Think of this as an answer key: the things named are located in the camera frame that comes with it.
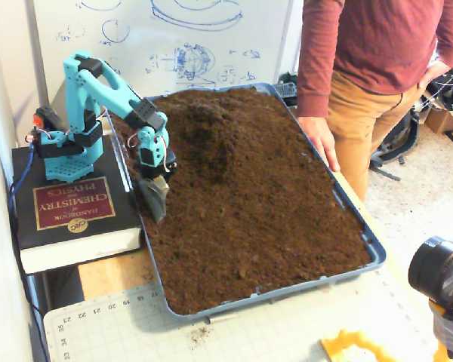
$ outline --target cardboard box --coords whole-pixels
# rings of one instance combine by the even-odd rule
[[[427,120],[428,118],[428,115],[430,115],[430,112],[431,112],[431,108],[428,108],[422,112],[420,112],[420,120],[419,120],[419,124],[424,124],[424,122]]]
[[[453,111],[431,109],[424,122],[434,133],[453,130]]]

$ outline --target cutting mat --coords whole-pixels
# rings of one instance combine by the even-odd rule
[[[320,362],[319,340],[364,330],[403,361],[432,361],[437,342],[384,266],[335,286],[245,308],[211,323],[181,322],[156,282],[51,311],[51,361]]]

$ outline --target khaki pants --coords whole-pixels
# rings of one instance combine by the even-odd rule
[[[370,93],[334,72],[327,123],[335,138],[341,173],[362,202],[368,189],[371,153],[421,97],[415,85],[403,94]]]

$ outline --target hand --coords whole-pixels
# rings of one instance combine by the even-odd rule
[[[299,117],[298,122],[310,142],[316,147],[322,160],[334,172],[341,170],[334,148],[334,136],[325,121],[325,118]]]
[[[426,72],[418,83],[418,89],[426,89],[427,85],[434,79],[445,74],[451,67],[444,64],[441,60],[435,60],[428,66]]]

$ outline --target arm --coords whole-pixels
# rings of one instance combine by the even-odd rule
[[[433,79],[453,68],[453,0],[445,0],[436,35],[438,37],[436,60],[428,66],[418,84],[422,89],[426,88]]]
[[[344,0],[304,0],[297,78],[300,117],[327,116],[339,16]]]
[[[304,0],[304,25],[297,77],[299,125],[331,170],[341,168],[325,118],[344,0]]]
[[[437,60],[453,68],[453,0],[445,0],[436,35],[438,36]]]

